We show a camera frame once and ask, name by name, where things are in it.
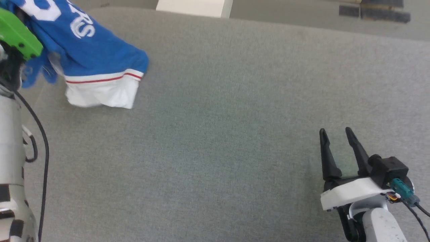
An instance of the cable connector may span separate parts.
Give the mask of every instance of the cable connector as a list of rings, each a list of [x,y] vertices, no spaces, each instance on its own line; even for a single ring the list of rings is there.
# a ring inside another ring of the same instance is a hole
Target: cable connector
[[[396,193],[396,195],[399,194],[400,198],[408,203],[408,205],[411,207],[415,207],[415,204],[420,202],[420,199],[414,195],[414,191],[399,178],[393,179],[393,181],[391,181],[390,187]]]

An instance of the cable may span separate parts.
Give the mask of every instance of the cable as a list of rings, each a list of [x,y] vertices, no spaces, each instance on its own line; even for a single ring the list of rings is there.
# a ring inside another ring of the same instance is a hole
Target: cable
[[[42,230],[43,230],[43,220],[45,218],[45,204],[46,204],[46,187],[48,185],[48,167],[49,167],[49,144],[48,144],[48,138],[46,137],[45,129],[42,126],[42,123],[40,122],[39,118],[37,117],[36,113],[33,111],[33,109],[30,107],[30,104],[25,100],[25,98],[15,89],[9,85],[7,82],[1,82],[2,85],[4,85],[7,89],[14,92],[14,94],[21,100],[21,102],[24,104],[24,106],[28,109],[31,116],[33,116],[34,121],[36,122],[37,126],[40,129],[40,132],[42,134],[43,143],[45,144],[45,171],[43,174],[43,190],[42,190],[42,206],[40,210],[40,221],[39,221],[39,242],[42,241]]]
[[[427,211],[427,210],[425,210],[423,207],[421,207],[421,205],[419,204],[419,203],[415,203],[415,206],[417,206],[417,208],[419,209],[419,210],[421,210],[421,212],[423,212],[425,215],[427,215],[427,216],[429,216],[430,217],[430,213]]]
[[[421,225],[421,228],[423,228],[423,230],[424,230],[424,233],[426,234],[426,236],[427,236],[427,240],[430,242],[430,237],[429,237],[429,233],[427,232],[427,229],[426,229],[426,227],[424,226],[424,224],[423,224],[423,221],[421,221],[421,219],[420,219],[420,217],[418,217],[418,214],[417,213],[415,213],[415,211],[411,208],[411,206],[409,206],[409,204],[405,201],[405,200],[403,200],[403,199],[400,199],[401,201],[402,201],[402,203],[409,209],[409,211],[411,211],[411,213],[415,216],[415,218],[418,220],[418,222],[420,223],[420,225]]]

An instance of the green plastic part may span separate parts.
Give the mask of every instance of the green plastic part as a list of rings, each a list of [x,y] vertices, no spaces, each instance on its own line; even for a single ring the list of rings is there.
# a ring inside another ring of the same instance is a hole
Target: green plastic part
[[[0,40],[16,47],[25,60],[40,56],[43,46],[15,14],[0,8]]]

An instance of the dark floor object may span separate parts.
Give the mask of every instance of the dark floor object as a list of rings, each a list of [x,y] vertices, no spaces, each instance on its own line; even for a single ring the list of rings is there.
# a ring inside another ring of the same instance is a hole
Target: dark floor object
[[[360,8],[356,6],[339,6],[339,15],[349,17],[359,17]]]
[[[396,12],[389,9],[361,7],[362,19],[388,20],[393,22],[408,23],[411,21],[411,13]]]
[[[403,8],[403,0],[362,0],[361,4],[384,5],[396,8]]]

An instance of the blue jersey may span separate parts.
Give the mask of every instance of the blue jersey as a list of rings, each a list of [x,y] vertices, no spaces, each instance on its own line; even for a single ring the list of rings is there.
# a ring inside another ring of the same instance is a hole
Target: blue jersey
[[[68,84],[104,82],[124,76],[140,80],[147,70],[146,53],[116,37],[69,0],[1,0],[12,10],[20,7],[31,18],[27,23],[44,50],[27,62],[31,86],[42,69],[54,82],[56,73]]]

